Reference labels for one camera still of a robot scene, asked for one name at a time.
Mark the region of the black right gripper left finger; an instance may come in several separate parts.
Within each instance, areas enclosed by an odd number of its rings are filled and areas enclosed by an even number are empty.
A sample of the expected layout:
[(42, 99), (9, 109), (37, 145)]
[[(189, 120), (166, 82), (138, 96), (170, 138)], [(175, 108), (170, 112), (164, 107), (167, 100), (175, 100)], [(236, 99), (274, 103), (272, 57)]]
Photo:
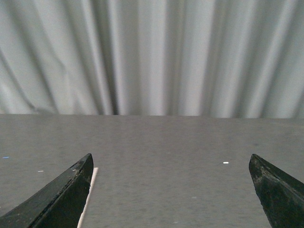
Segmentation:
[(93, 176), (89, 153), (32, 197), (1, 216), (2, 228), (76, 228)]

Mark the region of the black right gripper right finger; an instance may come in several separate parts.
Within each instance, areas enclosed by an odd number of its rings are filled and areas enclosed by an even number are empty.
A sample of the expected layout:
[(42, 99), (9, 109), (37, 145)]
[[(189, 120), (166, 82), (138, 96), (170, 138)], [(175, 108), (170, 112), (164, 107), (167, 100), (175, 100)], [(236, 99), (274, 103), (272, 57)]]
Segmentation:
[(304, 226), (304, 184), (257, 154), (249, 172), (267, 219), (273, 228)]

